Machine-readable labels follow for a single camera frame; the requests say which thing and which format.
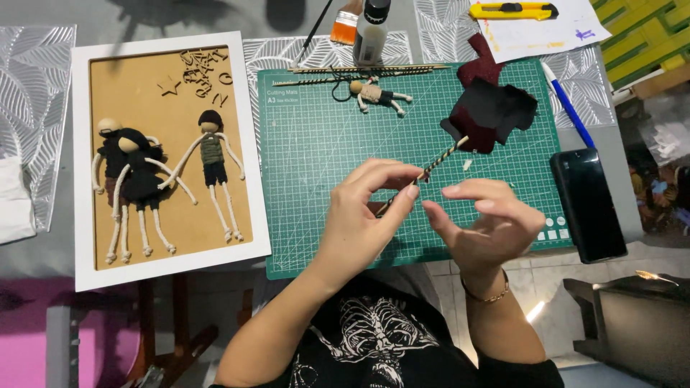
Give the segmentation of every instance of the silver leaf placemat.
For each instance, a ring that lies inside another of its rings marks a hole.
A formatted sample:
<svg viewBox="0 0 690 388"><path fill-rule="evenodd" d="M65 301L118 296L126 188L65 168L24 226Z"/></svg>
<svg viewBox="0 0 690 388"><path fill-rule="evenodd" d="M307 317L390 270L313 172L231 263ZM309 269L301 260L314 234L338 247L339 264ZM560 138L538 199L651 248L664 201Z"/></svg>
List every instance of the silver leaf placemat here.
<svg viewBox="0 0 690 388"><path fill-rule="evenodd" d="M479 32L468 15L470 0L415 0L417 29L425 63L467 62L477 54L467 39ZM615 112L608 96L609 81L597 58L599 48L590 45L542 58L558 77L586 126L615 124ZM572 122L558 98L549 92L557 128L571 128Z"/></svg>
<svg viewBox="0 0 690 388"><path fill-rule="evenodd" d="M259 99L257 96L257 73L259 70L287 68L295 59L306 37L282 37L266 39L245 39L244 61L247 66L249 80L249 96L254 115L254 131L259 148L259 164L261 164L261 132L259 131ZM383 62L387 65L402 65L412 63L412 52L406 31L391 31L388 33L386 45L382 53ZM352 46L333 43L329 35L314 36L309 48L302 58L303 68L321 68L327 66L352 66Z"/></svg>
<svg viewBox="0 0 690 388"><path fill-rule="evenodd" d="M49 231L76 26L0 27L0 147L20 156L36 231Z"/></svg>

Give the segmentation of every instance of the striped stick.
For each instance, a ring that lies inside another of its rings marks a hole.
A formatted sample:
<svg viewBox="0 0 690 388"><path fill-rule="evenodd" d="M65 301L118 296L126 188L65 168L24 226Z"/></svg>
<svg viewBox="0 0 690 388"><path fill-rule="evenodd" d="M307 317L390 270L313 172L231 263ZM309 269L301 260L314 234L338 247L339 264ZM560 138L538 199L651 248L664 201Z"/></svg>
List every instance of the striped stick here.
<svg viewBox="0 0 690 388"><path fill-rule="evenodd" d="M288 71L294 74L311 74L320 72L358 72L358 71L391 71L391 70L422 70L422 69L449 69L450 66L431 64L431 65L401 65L401 66L349 66L340 68L289 68Z"/></svg>
<svg viewBox="0 0 690 388"><path fill-rule="evenodd" d="M429 167L425 168L424 171L420 174L420 176L416 177L415 180L410 182L409 186L416 185L420 179L422 179L424 176L427 177L431 174L431 171L436 168L441 162L443 162L451 153L455 152L460 146L470 140L469 137L465 136L462 139L460 139L457 143L455 143L452 147L448 148L448 150L441 155L438 159L436 159L432 164L429 165ZM393 200L395 199L395 195L392 196L380 209L379 211L376 212L376 217L382 217L383 212L393 203Z"/></svg>
<svg viewBox="0 0 690 388"><path fill-rule="evenodd" d="M405 70L405 71L395 71L395 72L382 72L378 77L396 77L399 75L416 75L416 74L426 74L432 72L433 69L422 69L422 70ZM353 75L351 77L333 77L333 78L317 78L317 79L302 79L300 81L286 81L286 82L276 82L271 86L301 86L301 85L314 85L314 84L325 84L326 82L345 82L352 81L355 79L366 79L371 77L370 75Z"/></svg>

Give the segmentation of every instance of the cutting mat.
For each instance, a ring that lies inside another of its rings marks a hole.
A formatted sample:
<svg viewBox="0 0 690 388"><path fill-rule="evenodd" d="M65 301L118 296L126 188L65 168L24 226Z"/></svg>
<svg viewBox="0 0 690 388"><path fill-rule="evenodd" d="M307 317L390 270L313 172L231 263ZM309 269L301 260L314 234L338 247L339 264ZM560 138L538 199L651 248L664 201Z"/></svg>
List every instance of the cutting mat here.
<svg viewBox="0 0 690 388"><path fill-rule="evenodd" d="M273 82L322 78L294 75L285 70L258 74L259 124L263 183L273 254L266 260L270 279L291 278L311 261L325 225L329 192L368 157L398 159L425 167L453 139L439 122L448 116L463 87L455 76L461 64L429 74L382 78L383 90L414 97L401 102L407 110L399 117L393 108L370 104L362 113L357 100L337 102L331 97L334 84L276 87ZM525 89L538 101L538 116L527 131L515 129L506 146L496 144L490 155L459 152L450 156L421 185L420 198L439 202L461 226L477 217L472 201L444 199L440 189L468 178L482 177L508 182L520 200L547 216L547 225L532 249L571 246L558 191L553 183L549 158L560 151L549 94L537 59L509 64L500 84ZM347 96L343 83L336 91ZM467 171L463 164L473 163ZM386 200L392 191L380 191L374 200ZM395 266L448 259L441 239L428 226L417 201L413 212L372 266Z"/></svg>

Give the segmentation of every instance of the hand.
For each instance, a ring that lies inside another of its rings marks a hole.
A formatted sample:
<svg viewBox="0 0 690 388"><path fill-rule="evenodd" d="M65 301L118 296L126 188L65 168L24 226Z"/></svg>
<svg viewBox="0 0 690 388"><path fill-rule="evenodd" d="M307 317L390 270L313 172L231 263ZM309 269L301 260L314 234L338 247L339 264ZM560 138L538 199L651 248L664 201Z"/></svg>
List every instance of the hand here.
<svg viewBox="0 0 690 388"><path fill-rule="evenodd" d="M396 160L368 159L331 191L331 208L319 251L309 265L330 287L343 287L368 267L391 241L412 211L420 188L409 186L419 167ZM386 214L374 216L383 203L369 202L380 188L400 190Z"/></svg>
<svg viewBox="0 0 690 388"><path fill-rule="evenodd" d="M450 200L475 200L481 213L471 228L462 229L439 204L422 202L431 228L465 274L489 273L522 255L544 226L544 214L519 201L505 182L465 180L442 193Z"/></svg>

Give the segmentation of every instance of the pink surface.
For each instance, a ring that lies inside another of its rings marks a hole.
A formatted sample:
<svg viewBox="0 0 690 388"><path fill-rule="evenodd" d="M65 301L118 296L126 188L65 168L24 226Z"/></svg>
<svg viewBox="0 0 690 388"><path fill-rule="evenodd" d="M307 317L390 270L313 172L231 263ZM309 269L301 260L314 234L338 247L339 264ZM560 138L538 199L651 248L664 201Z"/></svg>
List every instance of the pink surface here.
<svg viewBox="0 0 690 388"><path fill-rule="evenodd" d="M108 292L136 295L133 285ZM61 292L74 291L72 278L0 282L0 287L34 300L0 312L0 385L46 386L46 308ZM80 324L79 387L120 387L126 382L139 346L139 328L128 327L124 313L91 311Z"/></svg>

